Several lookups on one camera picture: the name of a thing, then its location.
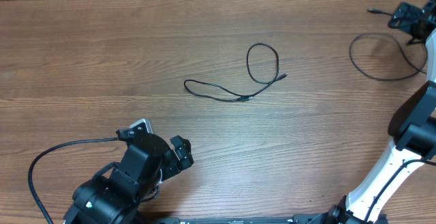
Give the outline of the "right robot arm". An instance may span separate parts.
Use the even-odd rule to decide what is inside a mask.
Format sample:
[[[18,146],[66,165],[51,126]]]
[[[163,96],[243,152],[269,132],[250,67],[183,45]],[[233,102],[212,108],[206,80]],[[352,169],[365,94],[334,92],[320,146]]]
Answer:
[[[360,185],[322,214],[294,217],[293,223],[387,223],[382,208],[416,169],[434,165],[435,156],[435,0],[423,7],[399,3],[388,26],[411,35],[409,44],[423,44],[426,61],[417,72],[426,82],[394,113],[390,139]]]

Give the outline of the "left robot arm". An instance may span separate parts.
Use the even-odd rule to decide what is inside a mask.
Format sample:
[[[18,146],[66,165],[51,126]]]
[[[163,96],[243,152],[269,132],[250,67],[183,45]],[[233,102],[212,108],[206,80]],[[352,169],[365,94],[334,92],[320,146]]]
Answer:
[[[170,139],[135,132],[126,140],[120,162],[98,171],[73,194],[65,223],[133,223],[142,202],[159,192],[159,184],[194,163],[191,143],[180,136]]]

